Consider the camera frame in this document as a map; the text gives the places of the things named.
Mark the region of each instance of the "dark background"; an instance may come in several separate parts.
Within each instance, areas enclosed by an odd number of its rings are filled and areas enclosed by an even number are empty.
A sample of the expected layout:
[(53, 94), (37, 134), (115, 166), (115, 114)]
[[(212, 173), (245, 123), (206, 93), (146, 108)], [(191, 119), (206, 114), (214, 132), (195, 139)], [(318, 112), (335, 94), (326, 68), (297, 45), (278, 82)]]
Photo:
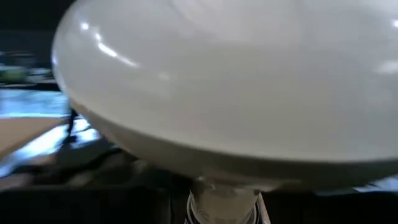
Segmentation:
[(0, 51), (27, 50), (49, 62), (55, 29), (74, 0), (0, 0)]

